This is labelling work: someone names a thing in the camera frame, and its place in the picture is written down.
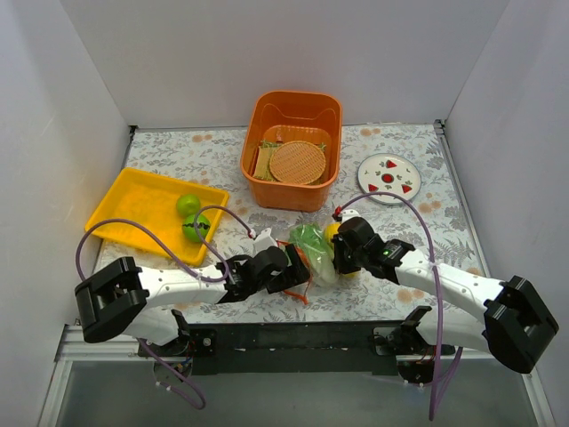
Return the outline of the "square woven mat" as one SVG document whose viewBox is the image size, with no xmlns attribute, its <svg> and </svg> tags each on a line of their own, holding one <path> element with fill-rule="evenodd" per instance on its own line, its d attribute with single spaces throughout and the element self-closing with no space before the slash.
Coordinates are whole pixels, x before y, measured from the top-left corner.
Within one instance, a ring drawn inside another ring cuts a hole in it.
<svg viewBox="0 0 569 427">
<path fill-rule="evenodd" d="M 255 179 L 261 181 L 275 180 L 269 167 L 270 159 L 272 158 L 274 151 L 275 149 L 271 147 L 259 147 L 252 175 Z"/>
</svg>

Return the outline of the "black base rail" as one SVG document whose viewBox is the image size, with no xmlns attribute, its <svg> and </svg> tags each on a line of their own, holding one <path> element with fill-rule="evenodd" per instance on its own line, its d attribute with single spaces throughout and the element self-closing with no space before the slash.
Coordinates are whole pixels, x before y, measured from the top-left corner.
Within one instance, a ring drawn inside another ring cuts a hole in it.
<svg viewBox="0 0 569 427">
<path fill-rule="evenodd" d="M 427 384 L 434 374 L 432 346 L 401 320 L 194 324 L 150 349 L 189 359 L 193 375 L 360 372 Z"/>
</svg>

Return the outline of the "round woven orange coaster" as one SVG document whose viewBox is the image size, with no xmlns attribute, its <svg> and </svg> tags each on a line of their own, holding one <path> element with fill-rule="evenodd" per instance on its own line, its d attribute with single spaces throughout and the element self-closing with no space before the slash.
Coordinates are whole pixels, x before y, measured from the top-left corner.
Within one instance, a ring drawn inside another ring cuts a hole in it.
<svg viewBox="0 0 569 427">
<path fill-rule="evenodd" d="M 310 142 L 291 141 L 274 151 L 269 167 L 279 182 L 309 185 L 323 175 L 326 167 L 325 153 Z"/>
</svg>

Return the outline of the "green fake melon black stripes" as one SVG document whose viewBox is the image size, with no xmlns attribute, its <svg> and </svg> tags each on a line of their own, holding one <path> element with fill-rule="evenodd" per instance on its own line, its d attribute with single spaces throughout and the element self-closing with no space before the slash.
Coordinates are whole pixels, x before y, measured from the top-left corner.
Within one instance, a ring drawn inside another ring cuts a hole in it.
<svg viewBox="0 0 569 427">
<path fill-rule="evenodd" d="M 181 224 L 184 237 L 192 243 L 201 243 L 210 229 L 211 223 L 203 214 L 192 213 Z"/>
</svg>

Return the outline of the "yellow plastic tray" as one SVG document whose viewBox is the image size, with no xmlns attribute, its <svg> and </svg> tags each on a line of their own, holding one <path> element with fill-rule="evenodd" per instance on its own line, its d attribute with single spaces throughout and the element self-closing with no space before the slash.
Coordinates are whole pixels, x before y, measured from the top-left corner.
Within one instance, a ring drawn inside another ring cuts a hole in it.
<svg viewBox="0 0 569 427">
<path fill-rule="evenodd" d="M 222 189 L 182 181 L 156 173 L 125 168 L 115 179 L 84 228 L 104 220 L 126 219 L 153 232 L 174 254 L 190 266 L 199 266 L 207 254 L 203 244 L 188 240 L 182 230 L 182 217 L 176 203 L 192 194 L 203 206 L 225 206 L 229 193 Z"/>
</svg>

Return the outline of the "white plate with strawberries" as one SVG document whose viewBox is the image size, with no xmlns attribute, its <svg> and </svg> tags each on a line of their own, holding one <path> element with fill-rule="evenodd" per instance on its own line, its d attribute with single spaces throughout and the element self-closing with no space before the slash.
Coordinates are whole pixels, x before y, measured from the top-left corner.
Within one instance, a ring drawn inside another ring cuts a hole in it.
<svg viewBox="0 0 569 427">
<path fill-rule="evenodd" d="M 421 189 L 421 175 L 416 166 L 404 157 L 380 153 L 369 156 L 358 167 L 357 182 L 371 199 L 384 205 L 401 205 L 399 198 L 375 195 L 375 192 L 396 194 L 405 200 L 415 198 Z"/>
</svg>

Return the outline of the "fake green lettuce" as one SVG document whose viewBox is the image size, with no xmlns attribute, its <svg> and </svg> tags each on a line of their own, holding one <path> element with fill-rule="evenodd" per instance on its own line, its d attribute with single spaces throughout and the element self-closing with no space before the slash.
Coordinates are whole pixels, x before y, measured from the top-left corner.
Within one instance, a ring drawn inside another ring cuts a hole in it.
<svg viewBox="0 0 569 427">
<path fill-rule="evenodd" d="M 289 233 L 290 242 L 301 249 L 313 269 L 333 261 L 333 250 L 325 243 L 324 232 L 316 223 L 301 224 Z"/>
</svg>

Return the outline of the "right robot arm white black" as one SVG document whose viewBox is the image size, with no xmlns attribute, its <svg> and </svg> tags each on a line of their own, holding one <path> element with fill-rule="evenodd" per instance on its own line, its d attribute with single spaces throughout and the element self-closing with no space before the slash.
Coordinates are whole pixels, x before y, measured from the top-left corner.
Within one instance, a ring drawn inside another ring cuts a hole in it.
<svg viewBox="0 0 569 427">
<path fill-rule="evenodd" d="M 384 241 L 353 210 L 336 216 L 334 268 L 340 274 L 365 270 L 400 286 L 440 295 L 457 307 L 449 315 L 426 311 L 408 317 L 403 345 L 412 353 L 443 344 L 485 351 L 520 374 L 533 371 L 559 325 L 533 284 L 519 276 L 508 281 L 485 278 L 448 264 L 433 263 L 413 245 Z"/>
</svg>

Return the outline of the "yellow fake lemon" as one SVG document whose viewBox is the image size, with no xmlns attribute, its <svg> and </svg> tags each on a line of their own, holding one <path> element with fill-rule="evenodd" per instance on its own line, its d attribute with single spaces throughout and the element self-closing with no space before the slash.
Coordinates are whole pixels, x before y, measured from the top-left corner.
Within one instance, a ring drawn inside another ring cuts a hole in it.
<svg viewBox="0 0 569 427">
<path fill-rule="evenodd" d="M 353 270 L 353 271 L 342 272 L 341 275 L 342 275 L 344 278 L 355 278 L 355 277 L 359 274 L 359 272 L 360 272 L 360 270 L 359 270 L 359 269 L 356 269 L 356 270 Z"/>
<path fill-rule="evenodd" d="M 333 238 L 335 235 L 338 234 L 338 229 L 339 229 L 340 225 L 341 224 L 338 222 L 333 222 L 333 223 L 330 223 L 329 225 L 326 226 L 325 231 L 324 231 L 324 239 L 325 239 L 325 243 L 329 247 L 333 247 Z"/>
</svg>

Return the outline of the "orange plastic bin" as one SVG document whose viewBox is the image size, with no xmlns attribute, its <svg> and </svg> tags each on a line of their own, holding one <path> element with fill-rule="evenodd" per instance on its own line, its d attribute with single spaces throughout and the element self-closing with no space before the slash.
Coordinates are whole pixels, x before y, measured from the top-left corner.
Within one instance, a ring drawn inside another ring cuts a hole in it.
<svg viewBox="0 0 569 427">
<path fill-rule="evenodd" d="M 241 156 L 255 202 L 265 208 L 319 210 L 339 173 L 341 121 L 341 104 L 327 94 L 261 95 Z"/>
</svg>

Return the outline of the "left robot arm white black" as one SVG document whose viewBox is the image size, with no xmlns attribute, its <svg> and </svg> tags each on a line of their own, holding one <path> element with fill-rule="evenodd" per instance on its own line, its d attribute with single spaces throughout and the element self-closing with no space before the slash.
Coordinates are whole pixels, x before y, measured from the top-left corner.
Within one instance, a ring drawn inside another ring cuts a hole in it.
<svg viewBox="0 0 569 427">
<path fill-rule="evenodd" d="M 109 341 L 120 334 L 146 339 L 167 354 L 178 356 L 189 344 L 178 315 L 164 306 L 191 302 L 241 302 L 260 291 L 279 293 L 310 279 L 293 245 L 271 246 L 254 257 L 236 255 L 197 271 L 140 267 L 121 257 L 85 279 L 75 289 L 84 340 Z"/>
</svg>

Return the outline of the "clear zip top bag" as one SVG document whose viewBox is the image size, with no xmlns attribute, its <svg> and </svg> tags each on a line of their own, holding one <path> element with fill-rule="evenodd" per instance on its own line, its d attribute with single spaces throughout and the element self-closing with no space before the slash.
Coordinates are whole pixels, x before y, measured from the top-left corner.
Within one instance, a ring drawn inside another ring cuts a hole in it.
<svg viewBox="0 0 569 427">
<path fill-rule="evenodd" d="M 302 294 L 285 290 L 284 293 L 305 305 L 309 303 L 308 290 L 317 280 L 325 284 L 334 284 L 339 280 L 333 265 L 333 237 L 340 224 L 333 222 L 323 230 L 317 223 L 299 225 L 291 229 L 289 240 L 278 240 L 279 246 L 294 245 L 303 264 L 309 269 L 309 279 Z"/>
</svg>

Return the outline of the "green fake pear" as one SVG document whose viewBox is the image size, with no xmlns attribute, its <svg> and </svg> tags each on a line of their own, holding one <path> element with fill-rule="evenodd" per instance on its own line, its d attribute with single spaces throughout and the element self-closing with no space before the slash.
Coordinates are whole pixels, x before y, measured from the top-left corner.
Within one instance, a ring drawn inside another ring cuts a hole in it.
<svg viewBox="0 0 569 427">
<path fill-rule="evenodd" d="M 197 213 L 201 209 L 201 206 L 202 204 L 199 197 L 194 194 L 182 195 L 176 201 L 176 211 L 182 218 Z"/>
</svg>

